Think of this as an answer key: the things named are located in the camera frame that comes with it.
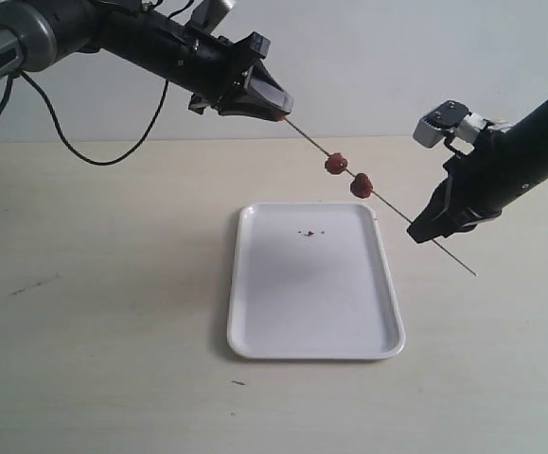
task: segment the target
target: metal skewer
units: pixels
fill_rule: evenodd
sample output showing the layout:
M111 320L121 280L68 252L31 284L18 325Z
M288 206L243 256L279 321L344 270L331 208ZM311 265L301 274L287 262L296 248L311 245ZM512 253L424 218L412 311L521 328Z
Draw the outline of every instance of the metal skewer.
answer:
M318 148L320 151L322 151L327 157L330 157L332 153L326 151L322 146L320 146L317 142L315 142L311 137L309 137L306 133L304 133L298 126L296 126L294 123L292 123L288 118L285 118L284 121L286 121L295 131L297 131L299 134L301 134L303 137L305 137L312 145L314 145L316 148ZM349 175L351 175L353 178L356 178L356 175L349 170L348 168L345 170L345 172ZM373 195L382 201L385 205L387 205L391 210L393 210L398 216L403 218L405 221L407 221L409 224L412 223L410 218L408 218L406 215L404 215L399 209L396 208L391 202L387 201L381 194L379 194L374 189L372 190ZM440 248L447 256L449 256L452 260L454 260L456 263L461 265L465 270L469 271L474 276L477 276L478 273L475 272L472 268L468 267L463 260L458 258L454 253L451 253L445 246L440 244L439 241L436 239L432 240L432 243Z

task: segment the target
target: table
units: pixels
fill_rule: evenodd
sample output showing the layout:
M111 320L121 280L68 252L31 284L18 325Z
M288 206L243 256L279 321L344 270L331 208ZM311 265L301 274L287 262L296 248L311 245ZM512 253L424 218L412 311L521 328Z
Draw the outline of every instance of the table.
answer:
M334 138L409 216L443 149ZM78 144L112 157L126 143ZM548 182L444 241L377 200L407 342L377 363L225 342L238 210L352 201L302 140L150 142L114 167L0 145L0 453L548 452Z

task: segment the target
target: red fruit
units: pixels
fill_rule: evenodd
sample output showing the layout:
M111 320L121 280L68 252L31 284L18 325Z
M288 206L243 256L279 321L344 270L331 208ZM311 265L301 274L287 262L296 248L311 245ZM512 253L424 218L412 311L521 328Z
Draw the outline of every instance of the red fruit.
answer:
M370 194L372 194L373 185L370 183L368 175L359 173L351 183L351 186L349 186L349 189L354 196L360 199L368 199Z
M347 160L341 153L333 153L328 156L324 168L332 175L340 175L347 169Z

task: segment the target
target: rectangular tray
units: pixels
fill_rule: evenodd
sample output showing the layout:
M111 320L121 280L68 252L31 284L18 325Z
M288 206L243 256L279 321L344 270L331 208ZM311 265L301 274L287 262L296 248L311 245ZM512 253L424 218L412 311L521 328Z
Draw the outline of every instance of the rectangular tray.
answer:
M252 359L398 354L404 327L374 212L355 202L244 208L227 339Z

